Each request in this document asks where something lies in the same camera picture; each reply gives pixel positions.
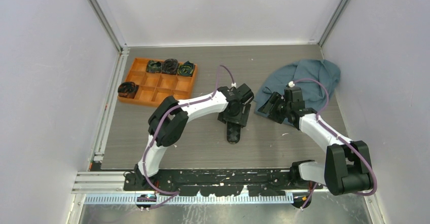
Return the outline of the black glasses case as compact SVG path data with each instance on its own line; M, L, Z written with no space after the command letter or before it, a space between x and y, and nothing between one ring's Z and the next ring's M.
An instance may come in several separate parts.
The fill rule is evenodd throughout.
M240 124L227 122L226 139L229 143L236 144L240 141L241 128Z

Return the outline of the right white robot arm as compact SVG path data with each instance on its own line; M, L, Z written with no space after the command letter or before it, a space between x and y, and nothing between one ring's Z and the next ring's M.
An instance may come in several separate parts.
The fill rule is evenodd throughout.
M317 112L305 106L302 90L287 87L284 94L272 93L258 112L277 123L288 121L307 134L326 154L325 162L294 162L290 168L290 184L302 189L309 182L319 183L333 195L372 194L377 181L367 144L353 141L329 126Z

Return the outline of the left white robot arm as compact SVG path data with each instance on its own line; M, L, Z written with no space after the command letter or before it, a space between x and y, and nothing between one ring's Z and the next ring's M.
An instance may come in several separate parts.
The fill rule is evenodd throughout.
M247 125L254 94L247 84L239 87L219 87L215 91L191 99L166 97L148 120L148 144L136 165L136 184L144 191L155 186L155 174L167 148L175 144L186 125L197 118L218 114L218 121L226 124L226 140L240 141L241 129Z

